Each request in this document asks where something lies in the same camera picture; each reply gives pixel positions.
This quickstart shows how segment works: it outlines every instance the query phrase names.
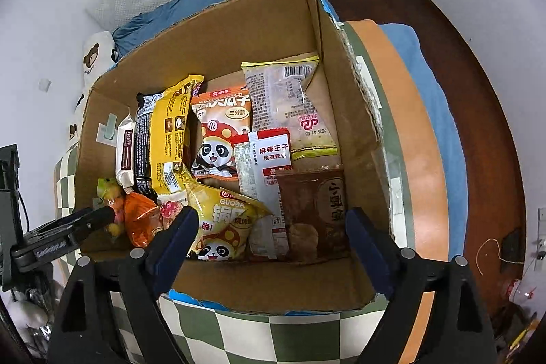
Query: string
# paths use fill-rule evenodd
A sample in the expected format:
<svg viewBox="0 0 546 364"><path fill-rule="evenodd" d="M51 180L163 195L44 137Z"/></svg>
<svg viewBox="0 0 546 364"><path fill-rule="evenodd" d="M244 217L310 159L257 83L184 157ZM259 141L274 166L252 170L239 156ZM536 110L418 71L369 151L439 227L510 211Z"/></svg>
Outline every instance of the string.
<svg viewBox="0 0 546 364"><path fill-rule="evenodd" d="M509 261L507 259L501 258L501 246L499 245L499 242L495 238L489 238L486 241L484 241L481 246L479 246L478 252L476 253L476 267L478 268L478 271L479 271L480 275L483 276L483 272L482 272L482 269L479 267L479 264L478 264L478 255L479 255L480 251L482 250L482 247L485 246L485 244L487 244L489 241L495 241L495 243L497 244L497 251L498 251L497 256L499 257L499 259L501 261L508 262L510 264L524 264L525 263L525 262Z"/></svg>

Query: black snack package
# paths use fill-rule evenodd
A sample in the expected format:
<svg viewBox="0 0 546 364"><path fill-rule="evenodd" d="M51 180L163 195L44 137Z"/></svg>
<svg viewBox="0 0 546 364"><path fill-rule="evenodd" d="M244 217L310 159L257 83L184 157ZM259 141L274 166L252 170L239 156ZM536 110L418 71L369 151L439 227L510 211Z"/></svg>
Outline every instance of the black snack package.
<svg viewBox="0 0 546 364"><path fill-rule="evenodd" d="M152 121L152 112L156 102L163 97L163 93L155 95L136 95L138 104L135 126L134 170L135 188L138 193L155 201L156 192L152 189L151 166L149 162L149 129Z"/></svg>

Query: white wall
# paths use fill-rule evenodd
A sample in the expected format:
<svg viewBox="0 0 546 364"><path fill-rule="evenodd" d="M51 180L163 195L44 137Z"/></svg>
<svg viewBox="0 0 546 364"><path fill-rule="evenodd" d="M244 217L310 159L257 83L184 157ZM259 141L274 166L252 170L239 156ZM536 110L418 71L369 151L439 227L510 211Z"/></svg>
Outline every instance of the white wall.
<svg viewBox="0 0 546 364"><path fill-rule="evenodd" d="M536 253L538 209L546 206L546 0L432 1L468 42L510 125L525 190L527 267ZM542 314L546 267L531 267L524 284L539 286L528 307Z"/></svg>
<svg viewBox="0 0 546 364"><path fill-rule="evenodd" d="M55 215L53 168L64 153L83 87L81 47L101 31L84 12L88 2L0 0L0 147L17 143L31 228ZM41 78L51 80L48 93L38 90Z"/></svg>

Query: power outlet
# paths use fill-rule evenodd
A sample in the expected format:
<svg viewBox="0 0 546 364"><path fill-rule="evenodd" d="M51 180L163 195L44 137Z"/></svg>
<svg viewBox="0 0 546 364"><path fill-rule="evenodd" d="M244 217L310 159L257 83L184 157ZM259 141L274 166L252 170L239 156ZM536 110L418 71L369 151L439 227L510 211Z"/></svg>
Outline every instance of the power outlet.
<svg viewBox="0 0 546 364"><path fill-rule="evenodd" d="M534 270L536 272L546 271L546 258L543 258L543 255L546 255L546 208L538 209L537 240L537 260L534 263Z"/></svg>

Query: cardboard box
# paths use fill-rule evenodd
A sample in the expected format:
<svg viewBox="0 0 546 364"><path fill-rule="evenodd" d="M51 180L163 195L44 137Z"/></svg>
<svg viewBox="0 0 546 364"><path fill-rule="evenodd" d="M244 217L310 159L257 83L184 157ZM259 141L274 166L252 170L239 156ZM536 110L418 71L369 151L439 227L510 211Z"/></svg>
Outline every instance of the cardboard box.
<svg viewBox="0 0 546 364"><path fill-rule="evenodd" d="M205 79L238 72L243 61L273 61L317 51L329 91L349 207L360 206L389 230L386 177L377 125L356 74L347 38L319 0L229 0L173 25L129 53L93 86L78 150L75 206L91 206L97 178L113 177L115 148L96 142L110 113L117 124L136 112L135 96L162 91L188 74ZM82 247L95 259L119 256L96 232ZM285 262L184 262L173 288L234 311L282 314L288 310L342 311L365 306L375 294L356 258L313 265Z"/></svg>

